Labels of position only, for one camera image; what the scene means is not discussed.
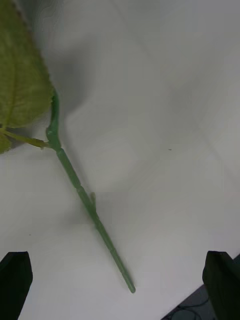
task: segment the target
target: green leaf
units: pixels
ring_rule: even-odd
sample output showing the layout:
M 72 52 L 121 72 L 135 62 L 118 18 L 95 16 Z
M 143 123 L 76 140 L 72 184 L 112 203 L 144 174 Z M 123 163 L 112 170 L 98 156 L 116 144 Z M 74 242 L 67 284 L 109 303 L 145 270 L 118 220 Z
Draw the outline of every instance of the green leaf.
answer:
M 20 128 L 51 106 L 53 86 L 11 0 L 0 0 L 0 124 Z
M 12 144 L 8 138 L 4 134 L 0 133 L 0 154 L 8 151 L 11 148 L 11 145 Z

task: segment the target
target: white surface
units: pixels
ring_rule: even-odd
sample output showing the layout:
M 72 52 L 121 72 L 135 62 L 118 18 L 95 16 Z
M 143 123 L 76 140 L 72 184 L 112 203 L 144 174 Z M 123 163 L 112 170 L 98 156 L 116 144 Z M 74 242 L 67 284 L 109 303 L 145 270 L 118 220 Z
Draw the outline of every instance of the white surface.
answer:
M 22 3 L 136 293 L 54 153 L 24 145 L 0 157 L 0 258 L 28 251 L 34 277 L 20 320 L 159 320 L 208 250 L 240 252 L 240 1 Z

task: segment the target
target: artificial leaf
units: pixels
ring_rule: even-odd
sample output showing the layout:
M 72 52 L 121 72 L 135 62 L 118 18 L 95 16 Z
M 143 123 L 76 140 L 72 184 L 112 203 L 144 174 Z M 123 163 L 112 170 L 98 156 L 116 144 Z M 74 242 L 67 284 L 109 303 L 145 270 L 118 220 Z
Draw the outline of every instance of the artificial leaf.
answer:
M 0 0 L 0 124 L 20 128 L 51 106 L 53 86 L 21 15 Z
M 4 134 L 0 133 L 0 154 L 8 151 L 11 148 L 11 145 L 12 144 L 8 138 Z

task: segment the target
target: green plastic stem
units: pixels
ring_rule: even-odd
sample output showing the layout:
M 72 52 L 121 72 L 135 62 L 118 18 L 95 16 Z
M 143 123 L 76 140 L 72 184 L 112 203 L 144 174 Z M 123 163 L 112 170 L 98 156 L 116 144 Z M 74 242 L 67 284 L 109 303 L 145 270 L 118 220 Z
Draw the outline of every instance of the green plastic stem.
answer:
M 92 197 L 93 200 L 89 197 L 89 195 L 84 190 L 81 182 L 68 158 L 64 149 L 61 147 L 61 142 L 59 140 L 59 100 L 58 96 L 55 93 L 52 106 L 51 106 L 51 122 L 49 127 L 46 129 L 46 136 L 48 138 L 48 144 L 50 148 L 56 151 L 56 155 L 60 160 L 62 166 L 64 167 L 72 185 L 76 189 L 77 194 L 79 195 L 82 203 L 85 206 L 85 209 L 89 216 L 91 217 L 92 221 L 95 224 L 97 231 L 99 232 L 100 236 L 102 237 L 105 245 L 107 246 L 108 250 L 110 251 L 118 269 L 120 270 L 129 290 L 131 293 L 136 291 L 134 283 L 126 269 L 124 263 L 122 262 L 117 250 L 115 249 L 112 240 L 110 239 L 104 225 L 99 219 L 99 216 L 96 212 L 96 203 L 94 200 L 94 196 Z

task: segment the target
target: white table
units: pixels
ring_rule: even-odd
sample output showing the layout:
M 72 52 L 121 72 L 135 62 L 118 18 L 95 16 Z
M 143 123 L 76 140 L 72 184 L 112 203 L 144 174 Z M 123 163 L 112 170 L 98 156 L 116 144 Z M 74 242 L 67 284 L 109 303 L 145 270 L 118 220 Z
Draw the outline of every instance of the white table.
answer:
M 55 154 L 22 145 L 0 157 L 0 259 L 33 269 L 19 320 L 160 320 L 208 250 L 240 251 L 240 1 L 30 2 L 63 145 L 136 293 Z

